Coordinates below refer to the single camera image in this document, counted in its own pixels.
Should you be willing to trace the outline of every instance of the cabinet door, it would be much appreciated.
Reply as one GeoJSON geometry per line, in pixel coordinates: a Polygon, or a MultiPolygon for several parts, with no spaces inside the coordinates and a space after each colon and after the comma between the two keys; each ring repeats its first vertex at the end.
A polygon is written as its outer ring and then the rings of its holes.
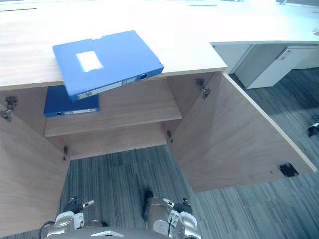
{"type": "Polygon", "coordinates": [[[227,74],[206,87],[168,143],[195,192],[281,179],[286,163],[299,174],[317,170],[227,74]]]}
{"type": "Polygon", "coordinates": [[[0,118],[0,152],[0,237],[54,221],[69,161],[13,114],[0,118]]]}

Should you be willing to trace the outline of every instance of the desk top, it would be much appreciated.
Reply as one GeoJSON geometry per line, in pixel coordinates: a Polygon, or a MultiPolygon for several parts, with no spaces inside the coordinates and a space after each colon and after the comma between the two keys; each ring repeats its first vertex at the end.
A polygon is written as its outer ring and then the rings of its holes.
{"type": "Polygon", "coordinates": [[[61,85],[53,45],[127,30],[135,30],[162,61],[165,68],[161,76],[225,70],[227,66],[212,42],[319,41],[309,32],[319,14],[297,19],[285,16],[285,12],[272,17],[258,13],[258,28],[251,16],[235,14],[227,5],[108,2],[42,3],[36,10],[0,12],[0,90],[61,85]],[[266,21],[270,21],[270,28],[265,28],[266,21]],[[293,31],[284,28],[297,21],[293,31]],[[276,34],[269,34],[274,26],[276,34]],[[252,28],[255,34],[248,34],[252,28]]]}

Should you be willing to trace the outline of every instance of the door hinge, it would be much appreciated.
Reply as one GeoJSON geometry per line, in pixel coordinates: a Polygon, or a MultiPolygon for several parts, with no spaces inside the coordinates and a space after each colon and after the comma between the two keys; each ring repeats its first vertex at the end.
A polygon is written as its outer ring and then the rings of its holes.
{"type": "Polygon", "coordinates": [[[6,101],[6,110],[0,111],[0,116],[4,118],[6,121],[11,122],[12,116],[11,113],[14,111],[15,107],[18,104],[18,97],[17,96],[7,96],[5,98],[6,101]]]}
{"type": "Polygon", "coordinates": [[[63,148],[63,161],[66,161],[69,158],[69,147],[64,146],[63,148]]]}
{"type": "Polygon", "coordinates": [[[174,139],[172,138],[170,131],[167,131],[167,138],[170,143],[174,143],[174,139]]]}
{"type": "Polygon", "coordinates": [[[203,94],[203,98],[206,99],[207,96],[210,94],[211,90],[205,88],[205,80],[204,79],[196,79],[196,84],[199,87],[200,92],[203,94]]]}

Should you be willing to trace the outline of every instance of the wooden shelf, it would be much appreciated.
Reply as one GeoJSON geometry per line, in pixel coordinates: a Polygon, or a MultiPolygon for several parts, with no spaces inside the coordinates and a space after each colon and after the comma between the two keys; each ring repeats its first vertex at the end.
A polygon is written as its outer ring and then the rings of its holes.
{"type": "Polygon", "coordinates": [[[45,136],[181,119],[165,78],[141,81],[99,95],[100,112],[47,118],[45,136]]]}
{"type": "Polygon", "coordinates": [[[160,122],[111,128],[102,131],[50,137],[58,149],[69,146],[70,158],[79,159],[166,144],[166,133],[160,122]]]}

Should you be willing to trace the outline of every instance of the black cable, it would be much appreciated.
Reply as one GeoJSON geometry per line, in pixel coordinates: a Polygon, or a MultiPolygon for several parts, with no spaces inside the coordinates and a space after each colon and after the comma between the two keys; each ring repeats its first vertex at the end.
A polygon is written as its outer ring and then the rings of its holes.
{"type": "Polygon", "coordinates": [[[168,226],[168,233],[167,235],[169,236],[169,233],[170,233],[170,226],[171,226],[171,221],[173,220],[173,218],[170,219],[170,222],[169,222],[169,226],[168,226]]]}
{"type": "Polygon", "coordinates": [[[55,222],[53,221],[47,221],[45,224],[42,225],[42,227],[40,228],[40,231],[39,231],[39,235],[38,235],[38,239],[42,239],[42,230],[43,228],[46,226],[46,225],[52,225],[52,224],[55,224],[55,222]]]}

